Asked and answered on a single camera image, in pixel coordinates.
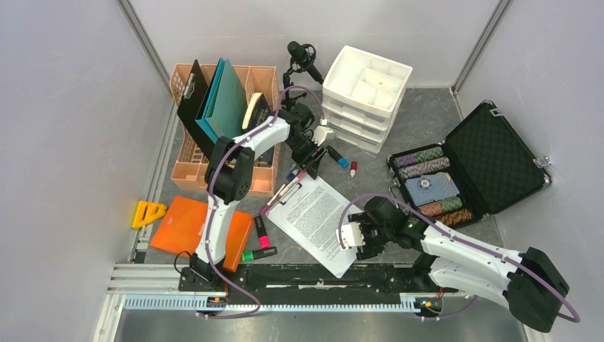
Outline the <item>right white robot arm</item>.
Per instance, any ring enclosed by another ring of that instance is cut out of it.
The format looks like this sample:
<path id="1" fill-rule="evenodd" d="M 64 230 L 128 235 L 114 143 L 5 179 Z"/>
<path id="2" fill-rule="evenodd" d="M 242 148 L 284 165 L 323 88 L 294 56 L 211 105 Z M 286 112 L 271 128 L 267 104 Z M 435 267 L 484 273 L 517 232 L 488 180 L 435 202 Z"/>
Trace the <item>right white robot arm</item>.
<path id="1" fill-rule="evenodd" d="M 347 204 L 336 239 L 343 250 L 365 247 L 378 239 L 414 249 L 430 259 L 411 272 L 421 291 L 434 286 L 457 289 L 488 299 L 523 325 L 542 333 L 557 318 L 580 322 L 567 300 L 570 287 L 548 255 L 530 247 L 525 252 L 496 247 L 455 231 L 391 195 L 368 194 L 361 213 Z"/>

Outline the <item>dark blue hardcover book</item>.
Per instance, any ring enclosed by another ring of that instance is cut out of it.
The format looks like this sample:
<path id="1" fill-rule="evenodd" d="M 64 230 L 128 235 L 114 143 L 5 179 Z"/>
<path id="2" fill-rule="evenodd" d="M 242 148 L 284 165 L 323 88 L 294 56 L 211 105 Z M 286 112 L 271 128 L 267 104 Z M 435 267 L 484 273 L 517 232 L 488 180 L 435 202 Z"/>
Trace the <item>dark blue hardcover book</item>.
<path id="1" fill-rule="evenodd" d="M 263 93 L 253 93 L 248 108 L 244 114 L 244 118 L 241 124 L 241 129 L 244 133 L 251 131 L 262 124 L 267 117 L 273 112 L 271 107 Z M 275 147 L 271 147 L 260 157 L 258 157 L 259 167 L 270 167 L 273 165 Z"/>

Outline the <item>printed white paper sheet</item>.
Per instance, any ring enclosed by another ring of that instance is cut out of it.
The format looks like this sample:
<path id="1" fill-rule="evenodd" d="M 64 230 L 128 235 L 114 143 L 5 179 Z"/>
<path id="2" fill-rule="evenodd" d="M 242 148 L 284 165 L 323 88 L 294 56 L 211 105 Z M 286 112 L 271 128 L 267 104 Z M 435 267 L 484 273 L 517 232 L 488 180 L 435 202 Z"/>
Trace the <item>printed white paper sheet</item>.
<path id="1" fill-rule="evenodd" d="M 340 279 L 356 260 L 356 249 L 341 249 L 337 238 L 349 202 L 321 177 L 304 177 L 266 217 Z"/>

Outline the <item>teal notebook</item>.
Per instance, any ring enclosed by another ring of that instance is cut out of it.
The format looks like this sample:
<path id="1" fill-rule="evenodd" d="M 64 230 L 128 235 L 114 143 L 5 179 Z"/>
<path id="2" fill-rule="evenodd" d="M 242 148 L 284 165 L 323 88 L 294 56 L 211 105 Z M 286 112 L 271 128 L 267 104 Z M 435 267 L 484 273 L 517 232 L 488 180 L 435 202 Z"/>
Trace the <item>teal notebook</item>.
<path id="1" fill-rule="evenodd" d="M 217 91 L 222 80 L 225 63 L 226 60 L 224 58 L 219 59 L 217 67 L 214 71 L 214 75 L 212 76 L 208 90 L 204 96 L 204 100 L 202 101 L 201 108 L 199 109 L 195 120 L 196 124 L 202 129 L 203 133 L 205 133 L 213 143 L 217 141 L 218 136 L 208 123 L 207 118 L 211 116 L 214 111 L 214 106 L 217 99 Z"/>

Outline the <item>black clipboard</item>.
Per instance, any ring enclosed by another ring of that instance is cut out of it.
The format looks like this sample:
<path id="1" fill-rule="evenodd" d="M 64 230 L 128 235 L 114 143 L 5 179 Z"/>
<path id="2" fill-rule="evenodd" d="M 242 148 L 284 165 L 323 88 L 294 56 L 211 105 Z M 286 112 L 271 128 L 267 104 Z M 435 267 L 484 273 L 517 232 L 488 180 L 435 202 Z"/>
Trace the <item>black clipboard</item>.
<path id="1" fill-rule="evenodd" d="M 212 155 L 216 137 L 212 138 L 211 134 L 206 133 L 197 121 L 202 118 L 207 106 L 213 82 L 214 76 L 207 80 L 199 61 L 195 60 L 177 111 L 184 128 L 208 159 Z"/>

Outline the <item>orange book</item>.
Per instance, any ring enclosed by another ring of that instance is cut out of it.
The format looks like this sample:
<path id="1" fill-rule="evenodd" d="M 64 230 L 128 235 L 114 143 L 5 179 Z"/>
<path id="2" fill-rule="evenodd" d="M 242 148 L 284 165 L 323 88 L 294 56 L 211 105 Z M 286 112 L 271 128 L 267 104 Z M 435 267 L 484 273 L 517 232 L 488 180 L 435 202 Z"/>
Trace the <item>orange book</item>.
<path id="1" fill-rule="evenodd" d="M 176 196 L 154 233 L 150 246 L 172 254 L 195 252 L 202 238 L 207 209 L 205 202 Z M 253 228 L 254 220 L 250 214 L 234 213 L 226 238 L 225 270 L 236 271 Z"/>

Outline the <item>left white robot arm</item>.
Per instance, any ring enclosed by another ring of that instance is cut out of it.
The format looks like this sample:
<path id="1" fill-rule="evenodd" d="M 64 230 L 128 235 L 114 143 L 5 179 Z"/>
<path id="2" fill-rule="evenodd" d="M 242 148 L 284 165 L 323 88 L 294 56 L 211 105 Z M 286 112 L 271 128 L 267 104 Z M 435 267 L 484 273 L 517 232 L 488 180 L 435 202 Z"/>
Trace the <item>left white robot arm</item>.
<path id="1" fill-rule="evenodd" d="M 226 240 L 235 209 L 249 193 L 254 162 L 269 149 L 286 143 L 291 158 L 312 179 L 326 150 L 306 132 L 315 118 L 306 106 L 291 112 L 277 110 L 259 126 L 234 139 L 221 137 L 214 145 L 205 175 L 208 212 L 202 238 L 189 259 L 196 280 L 206 290 L 218 289 L 224 280 L 220 262 L 226 255 Z"/>

